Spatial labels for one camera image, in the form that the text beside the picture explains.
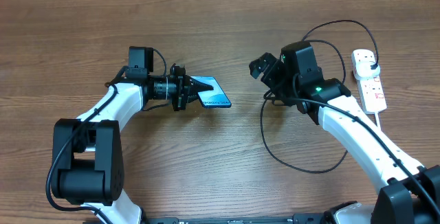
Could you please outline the blue screen Galaxy smartphone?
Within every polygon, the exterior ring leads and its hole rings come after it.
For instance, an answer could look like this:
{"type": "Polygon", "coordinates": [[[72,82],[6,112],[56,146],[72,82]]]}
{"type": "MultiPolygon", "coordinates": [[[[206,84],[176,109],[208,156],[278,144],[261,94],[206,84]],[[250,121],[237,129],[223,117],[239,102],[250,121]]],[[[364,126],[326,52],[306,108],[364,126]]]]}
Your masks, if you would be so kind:
{"type": "Polygon", "coordinates": [[[232,106],[231,101],[213,76],[193,76],[192,78],[213,88],[213,90],[198,93],[203,108],[230,108],[232,106]]]}

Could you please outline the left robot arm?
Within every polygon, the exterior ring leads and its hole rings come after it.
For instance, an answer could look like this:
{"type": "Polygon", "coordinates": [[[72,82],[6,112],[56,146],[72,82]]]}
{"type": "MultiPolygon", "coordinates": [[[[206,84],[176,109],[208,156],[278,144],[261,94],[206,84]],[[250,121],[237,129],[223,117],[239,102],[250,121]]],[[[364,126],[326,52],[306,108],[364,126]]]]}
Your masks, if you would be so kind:
{"type": "Polygon", "coordinates": [[[52,165],[45,193],[49,204],[62,212],[91,211],[102,223],[146,223],[144,210],[123,189],[124,164],[120,132],[149,100],[163,100],[181,111],[212,91],[212,85],[172,65],[154,76],[152,47],[131,46],[128,64],[106,82],[107,94],[75,119],[54,126],[52,165]]]}

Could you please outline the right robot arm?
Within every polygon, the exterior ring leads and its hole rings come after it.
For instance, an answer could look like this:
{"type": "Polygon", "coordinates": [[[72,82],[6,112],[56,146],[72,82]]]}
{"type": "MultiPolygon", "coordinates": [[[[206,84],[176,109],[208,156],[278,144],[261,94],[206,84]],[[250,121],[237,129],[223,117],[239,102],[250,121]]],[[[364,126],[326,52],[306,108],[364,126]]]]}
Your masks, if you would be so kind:
{"type": "Polygon", "coordinates": [[[264,53],[249,68],[269,87],[265,100],[307,114],[346,148],[375,187],[374,205],[349,201],[313,222],[439,222],[439,167],[426,168],[406,154],[366,116],[341,81],[325,79],[309,42],[286,45],[279,57],[264,53]]]}

